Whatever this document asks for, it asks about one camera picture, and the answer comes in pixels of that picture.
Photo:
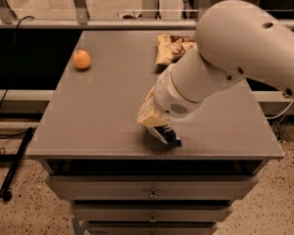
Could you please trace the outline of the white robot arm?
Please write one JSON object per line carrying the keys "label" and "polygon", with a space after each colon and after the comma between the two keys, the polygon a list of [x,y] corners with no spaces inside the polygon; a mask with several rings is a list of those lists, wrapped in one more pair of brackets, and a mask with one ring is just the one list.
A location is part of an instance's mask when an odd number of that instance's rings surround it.
{"label": "white robot arm", "polygon": [[294,32],[259,7],[226,0],[199,19],[196,44],[169,65],[138,111],[137,122],[164,126],[196,111],[210,95],[251,78],[294,99]]}

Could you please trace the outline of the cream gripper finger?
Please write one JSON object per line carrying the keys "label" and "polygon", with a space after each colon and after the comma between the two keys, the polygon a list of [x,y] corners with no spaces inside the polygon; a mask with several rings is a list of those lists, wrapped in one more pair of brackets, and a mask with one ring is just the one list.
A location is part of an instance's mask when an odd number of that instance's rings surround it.
{"label": "cream gripper finger", "polygon": [[146,127],[163,126],[170,123],[170,116],[161,112],[154,103],[154,89],[151,89],[137,113],[137,123]]}

